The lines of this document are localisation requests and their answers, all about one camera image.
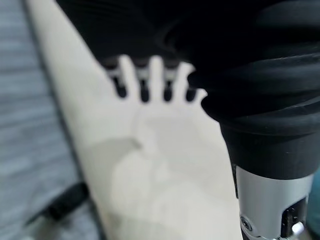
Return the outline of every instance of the gray carpet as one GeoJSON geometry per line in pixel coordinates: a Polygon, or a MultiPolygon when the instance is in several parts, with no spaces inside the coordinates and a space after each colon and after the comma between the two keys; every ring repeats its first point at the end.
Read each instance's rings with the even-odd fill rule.
{"type": "MultiPolygon", "coordinates": [[[[0,0],[0,239],[82,180],[20,0],[0,0]]],[[[91,202],[55,229],[54,240],[101,240],[91,202]]]]}

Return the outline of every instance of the metal screw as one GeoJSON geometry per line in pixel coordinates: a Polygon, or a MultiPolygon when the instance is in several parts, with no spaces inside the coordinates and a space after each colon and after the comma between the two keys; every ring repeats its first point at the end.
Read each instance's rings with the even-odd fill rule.
{"type": "Polygon", "coordinates": [[[248,231],[252,231],[252,226],[250,225],[250,223],[248,222],[247,219],[245,219],[243,216],[240,217],[241,223],[243,224],[243,226],[248,230],[248,231]]]}

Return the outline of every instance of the robotic hand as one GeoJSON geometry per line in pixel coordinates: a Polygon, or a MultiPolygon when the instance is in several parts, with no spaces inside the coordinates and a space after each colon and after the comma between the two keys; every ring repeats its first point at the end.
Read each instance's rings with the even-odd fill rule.
{"type": "MultiPolygon", "coordinates": [[[[97,59],[106,29],[110,39],[110,29],[139,20],[158,46],[192,63],[189,84],[208,92],[202,106],[220,122],[229,151],[243,238],[291,240],[303,231],[320,162],[320,1],[58,3],[97,59]]],[[[144,36],[126,31],[121,40],[144,36]]]]}

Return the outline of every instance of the prosthetic hand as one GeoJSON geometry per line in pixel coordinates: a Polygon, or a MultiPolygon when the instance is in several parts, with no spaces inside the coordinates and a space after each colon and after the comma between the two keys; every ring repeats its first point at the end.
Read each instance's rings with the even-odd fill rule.
{"type": "Polygon", "coordinates": [[[58,2],[97,59],[112,9],[110,29],[136,16],[158,46],[192,63],[189,84],[208,92],[202,106],[219,121],[229,151],[243,238],[294,239],[303,231],[320,162],[319,1],[58,2]],[[92,26],[93,15],[100,32],[81,22],[92,26]]]}

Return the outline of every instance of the black joint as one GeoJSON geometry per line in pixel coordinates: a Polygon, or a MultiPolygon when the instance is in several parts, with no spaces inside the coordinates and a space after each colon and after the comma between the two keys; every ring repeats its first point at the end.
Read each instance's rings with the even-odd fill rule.
{"type": "Polygon", "coordinates": [[[166,102],[170,102],[172,99],[173,91],[171,87],[166,87],[163,91],[163,99],[166,102]]]}
{"type": "Polygon", "coordinates": [[[149,102],[150,94],[149,89],[147,87],[142,87],[140,90],[141,101],[143,103],[149,102]]]}
{"type": "Polygon", "coordinates": [[[112,78],[112,80],[114,82],[115,90],[116,90],[116,93],[118,94],[118,96],[120,98],[125,98],[127,96],[126,87],[124,85],[120,85],[118,77],[114,76],[112,78]]]}
{"type": "Polygon", "coordinates": [[[188,88],[185,94],[185,100],[187,102],[192,102],[196,98],[197,90],[193,88],[188,88]]]}

